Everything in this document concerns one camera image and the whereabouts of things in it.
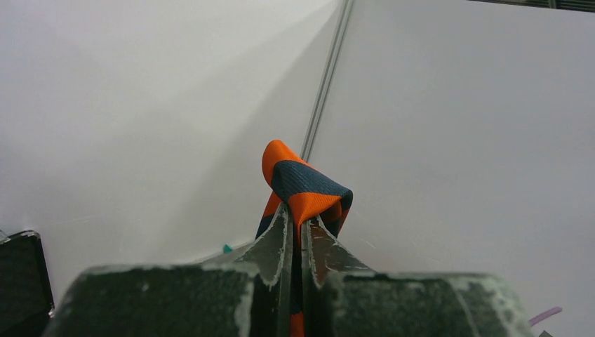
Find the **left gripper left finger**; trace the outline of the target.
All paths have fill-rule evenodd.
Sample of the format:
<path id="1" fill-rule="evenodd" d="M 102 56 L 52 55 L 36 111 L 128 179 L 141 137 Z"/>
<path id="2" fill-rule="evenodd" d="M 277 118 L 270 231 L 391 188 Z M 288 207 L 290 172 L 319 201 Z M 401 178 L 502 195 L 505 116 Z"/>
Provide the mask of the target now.
<path id="1" fill-rule="evenodd" d="M 293 222 L 279 205 L 254 242 L 200 263 L 80 274 L 46 336 L 288 336 Z"/>

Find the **orange navy striped tie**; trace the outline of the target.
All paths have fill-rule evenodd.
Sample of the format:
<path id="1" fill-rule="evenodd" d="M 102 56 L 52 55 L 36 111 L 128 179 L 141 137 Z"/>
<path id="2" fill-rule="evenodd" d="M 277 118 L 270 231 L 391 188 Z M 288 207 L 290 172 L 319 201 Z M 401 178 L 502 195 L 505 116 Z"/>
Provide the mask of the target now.
<path id="1" fill-rule="evenodd" d="M 272 193 L 251 252 L 259 268 L 252 313 L 256 336 L 338 336 L 343 274 L 362 264 L 337 236 L 350 189 L 271 141 L 262 172 Z"/>

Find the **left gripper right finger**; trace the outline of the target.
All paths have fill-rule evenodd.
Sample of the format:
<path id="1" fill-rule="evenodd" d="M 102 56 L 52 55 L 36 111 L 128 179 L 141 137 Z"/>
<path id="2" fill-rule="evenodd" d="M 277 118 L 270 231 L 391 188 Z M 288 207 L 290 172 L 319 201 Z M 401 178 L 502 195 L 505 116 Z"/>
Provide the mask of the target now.
<path id="1" fill-rule="evenodd" d="M 500 277 L 378 272 L 319 218 L 301 227 L 306 336 L 530 336 L 519 297 Z"/>

